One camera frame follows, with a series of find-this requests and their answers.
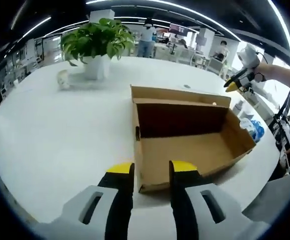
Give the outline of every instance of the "desk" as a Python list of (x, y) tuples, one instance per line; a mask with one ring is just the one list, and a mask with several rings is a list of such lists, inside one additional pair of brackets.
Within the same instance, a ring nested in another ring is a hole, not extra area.
[[(225, 92), (224, 81), (211, 72), (142, 57), (113, 58), (102, 89), (60, 90), (57, 73), (78, 71), (79, 66), (61, 62), (37, 69), (0, 106), (1, 179), (39, 222), (57, 218), (68, 200), (97, 185), (109, 167), (133, 161), (130, 84), (224, 95), (232, 98), (231, 108), (244, 100), (236, 91)], [(254, 110), (248, 103), (246, 107)], [(272, 133), (254, 114), (264, 136), (216, 182), (242, 210), (260, 193), (279, 159)], [(133, 199), (129, 239), (176, 239), (165, 199), (137, 190)]]

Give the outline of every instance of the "green leaves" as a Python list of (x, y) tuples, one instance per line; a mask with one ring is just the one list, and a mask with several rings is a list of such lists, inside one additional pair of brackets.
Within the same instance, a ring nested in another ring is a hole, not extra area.
[(102, 18), (99, 23), (87, 23), (79, 29), (64, 35), (61, 39), (61, 49), (65, 59), (71, 66), (75, 66), (70, 59), (84, 62), (83, 57), (95, 58), (108, 55), (111, 59), (116, 56), (120, 59), (124, 49), (134, 47), (134, 37), (129, 28), (121, 21)]

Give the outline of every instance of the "white planter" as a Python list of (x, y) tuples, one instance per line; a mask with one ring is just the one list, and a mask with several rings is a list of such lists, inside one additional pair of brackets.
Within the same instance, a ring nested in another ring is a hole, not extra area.
[(111, 59), (106, 54), (104, 56), (85, 56), (83, 61), (84, 64), (84, 75), (88, 80), (102, 81), (109, 76)]

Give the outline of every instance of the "open cardboard box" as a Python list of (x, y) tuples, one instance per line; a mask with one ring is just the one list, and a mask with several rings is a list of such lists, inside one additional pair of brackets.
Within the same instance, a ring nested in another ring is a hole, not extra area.
[(225, 96), (131, 86), (134, 158), (141, 193), (169, 187), (169, 161), (224, 170), (255, 146)]

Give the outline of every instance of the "potted plant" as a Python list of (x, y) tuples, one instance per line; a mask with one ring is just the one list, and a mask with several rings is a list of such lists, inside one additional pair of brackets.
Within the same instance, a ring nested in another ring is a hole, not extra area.
[(71, 59), (80, 60), (87, 79), (101, 80), (108, 77), (112, 57), (119, 60), (125, 49), (134, 47), (134, 37), (121, 21), (102, 18), (64, 35), (60, 45), (71, 66), (77, 66)]

